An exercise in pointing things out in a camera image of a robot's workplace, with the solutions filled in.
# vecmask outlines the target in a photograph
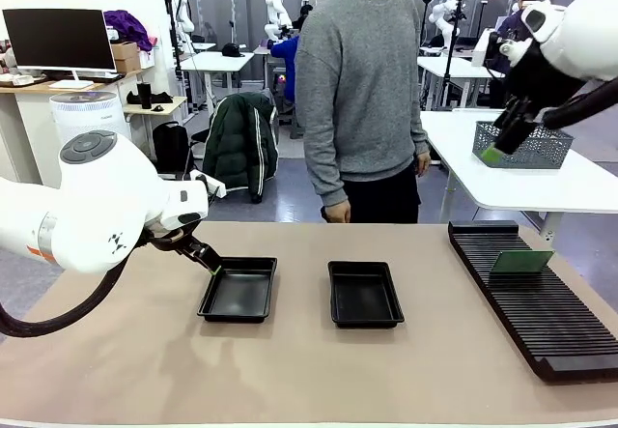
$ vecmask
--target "gray basket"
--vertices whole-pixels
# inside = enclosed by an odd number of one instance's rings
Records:
[[[500,129],[492,122],[477,122],[472,153],[478,158],[493,144]],[[499,162],[485,162],[488,167],[501,169],[559,169],[571,149],[573,137],[564,131],[538,126],[512,155],[504,155]]]

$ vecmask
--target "white monitor stand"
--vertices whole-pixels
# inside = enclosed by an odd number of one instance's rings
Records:
[[[49,85],[49,88],[59,88],[59,89],[67,89],[67,90],[81,90],[82,88],[90,87],[94,85],[95,82],[92,80],[79,80],[76,71],[71,71],[73,73],[73,80],[60,80],[59,82],[52,83]]]

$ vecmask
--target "robotic arm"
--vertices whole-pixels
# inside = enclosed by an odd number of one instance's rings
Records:
[[[292,29],[292,20],[282,0],[266,0],[266,3],[269,24],[264,27],[264,30],[270,40],[278,42],[282,33]]]
[[[443,3],[435,5],[432,9],[432,13],[429,14],[429,21],[440,30],[442,33],[442,37],[444,37],[444,48],[448,49],[451,46],[451,41],[453,40],[453,25],[451,25],[450,18],[451,14],[457,9],[457,4],[459,0],[447,0]],[[456,36],[459,36],[460,30],[457,30]]]
[[[225,185],[197,171],[190,181],[163,181],[129,140],[111,131],[73,138],[59,160],[60,189],[0,179],[0,247],[107,274],[89,298],[55,319],[21,322],[0,305],[0,332],[41,336],[80,320],[111,291],[133,249],[147,243],[175,250],[213,274],[221,269],[221,258],[192,232],[208,215],[210,195],[225,196]]]
[[[191,21],[189,0],[171,0],[171,4],[172,17],[183,53],[193,53],[191,33],[195,30],[195,24]]]
[[[541,120],[558,129],[576,124],[618,103],[618,25],[595,11],[613,0],[575,0],[568,8],[549,1],[528,6],[521,19],[532,38],[524,42],[490,36],[488,57],[500,52],[511,64],[505,87],[513,99],[496,121],[501,128],[484,156],[513,153]],[[574,95],[589,80],[606,82],[587,95]]]

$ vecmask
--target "black backpack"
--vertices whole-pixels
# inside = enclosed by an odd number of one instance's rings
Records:
[[[166,122],[155,128],[153,141],[159,174],[185,173],[195,167],[186,128],[178,122]]]

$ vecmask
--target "person in blue shirt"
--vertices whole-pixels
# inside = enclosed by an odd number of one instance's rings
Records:
[[[305,17],[298,20],[298,30],[302,30],[302,23]],[[291,103],[295,102],[295,81],[296,81],[296,66],[295,57],[298,50],[298,42],[300,36],[293,37],[284,42],[275,44],[270,49],[270,54],[275,58],[281,58],[286,63],[286,88],[283,91],[283,96]]]
[[[521,15],[525,7],[536,0],[518,0],[518,11],[509,15],[504,22],[500,25],[497,33],[503,39],[511,39],[516,42],[522,42],[532,37],[532,34],[521,20]],[[511,70],[511,64],[506,56],[498,54],[497,58],[493,61],[491,68],[494,71],[498,71],[504,74],[509,73]],[[507,100],[507,92],[500,80],[492,80],[490,82],[490,107],[502,108]]]

